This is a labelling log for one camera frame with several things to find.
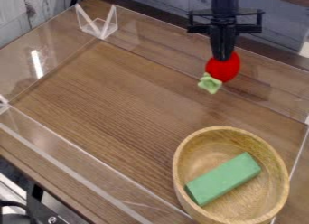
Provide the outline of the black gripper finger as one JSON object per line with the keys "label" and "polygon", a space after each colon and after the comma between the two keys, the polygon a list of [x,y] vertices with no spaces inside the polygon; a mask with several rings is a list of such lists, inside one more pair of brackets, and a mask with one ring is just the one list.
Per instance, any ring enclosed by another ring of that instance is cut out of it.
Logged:
{"label": "black gripper finger", "polygon": [[224,60],[225,61],[232,56],[234,50],[236,38],[237,38],[236,28],[226,27],[224,32]]}
{"label": "black gripper finger", "polygon": [[214,58],[217,60],[222,60],[224,59],[222,33],[218,27],[210,28],[210,44],[212,44]]}

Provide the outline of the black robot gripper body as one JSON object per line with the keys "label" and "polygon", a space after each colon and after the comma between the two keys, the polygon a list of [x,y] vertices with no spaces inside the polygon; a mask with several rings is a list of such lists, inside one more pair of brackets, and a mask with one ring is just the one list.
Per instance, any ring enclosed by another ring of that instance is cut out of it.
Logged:
{"label": "black robot gripper body", "polygon": [[[210,33],[213,28],[234,28],[236,34],[261,33],[265,11],[241,8],[240,0],[212,0],[212,7],[204,10],[190,10],[189,33]],[[238,23],[240,16],[254,16],[254,23]]]}

